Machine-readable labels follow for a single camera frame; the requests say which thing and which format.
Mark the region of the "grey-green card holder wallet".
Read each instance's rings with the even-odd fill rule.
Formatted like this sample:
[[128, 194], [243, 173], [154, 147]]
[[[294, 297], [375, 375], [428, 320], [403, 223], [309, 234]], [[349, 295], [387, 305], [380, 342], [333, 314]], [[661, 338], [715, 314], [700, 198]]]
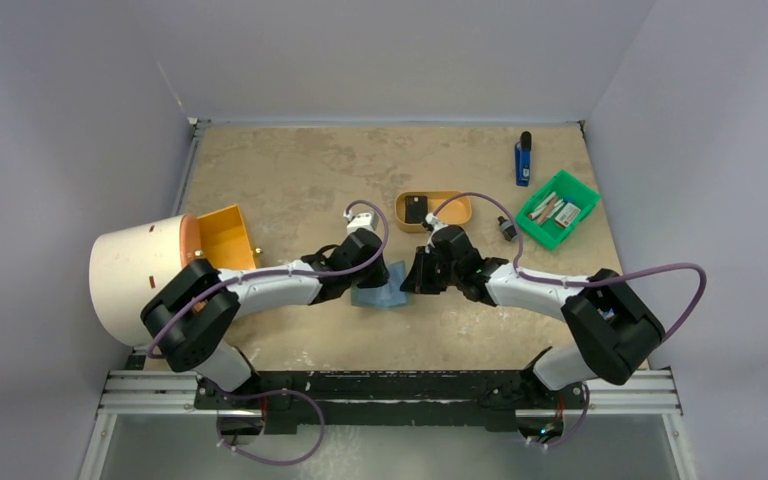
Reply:
[[359, 289], [353, 287], [350, 290], [351, 304], [353, 306], [392, 309], [409, 304], [409, 294], [400, 289], [407, 274], [405, 262], [399, 261], [391, 263], [387, 266], [387, 269], [389, 280], [384, 286], [372, 289]]

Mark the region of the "black credit card stack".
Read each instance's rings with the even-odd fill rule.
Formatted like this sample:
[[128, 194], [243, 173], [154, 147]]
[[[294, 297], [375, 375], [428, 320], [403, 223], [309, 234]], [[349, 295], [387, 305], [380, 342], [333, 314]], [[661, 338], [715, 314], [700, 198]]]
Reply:
[[428, 214], [428, 197], [409, 195], [405, 198], [404, 222], [408, 225], [421, 225]]

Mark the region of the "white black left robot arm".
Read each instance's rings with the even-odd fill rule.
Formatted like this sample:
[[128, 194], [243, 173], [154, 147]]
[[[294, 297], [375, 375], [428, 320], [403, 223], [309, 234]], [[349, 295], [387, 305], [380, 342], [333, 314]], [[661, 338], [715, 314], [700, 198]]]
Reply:
[[143, 307], [140, 319], [150, 335], [147, 353], [165, 359], [174, 372], [200, 374], [232, 408], [247, 408], [257, 399], [257, 374], [245, 355], [224, 340], [232, 323], [266, 310], [336, 300], [351, 288], [386, 285], [386, 241], [359, 228], [339, 245], [283, 267], [253, 270], [217, 269], [196, 260]]

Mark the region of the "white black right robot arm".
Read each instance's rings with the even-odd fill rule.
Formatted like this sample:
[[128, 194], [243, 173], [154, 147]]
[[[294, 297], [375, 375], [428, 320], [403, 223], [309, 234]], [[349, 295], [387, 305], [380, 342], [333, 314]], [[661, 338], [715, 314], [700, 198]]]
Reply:
[[454, 287], [472, 302], [517, 307], [564, 322], [573, 338], [548, 348], [524, 370], [521, 392], [536, 407], [556, 399], [561, 389], [601, 379], [623, 385], [666, 337], [663, 325], [616, 272], [563, 280], [484, 257], [459, 226], [434, 232], [417, 247], [402, 291], [437, 295]]

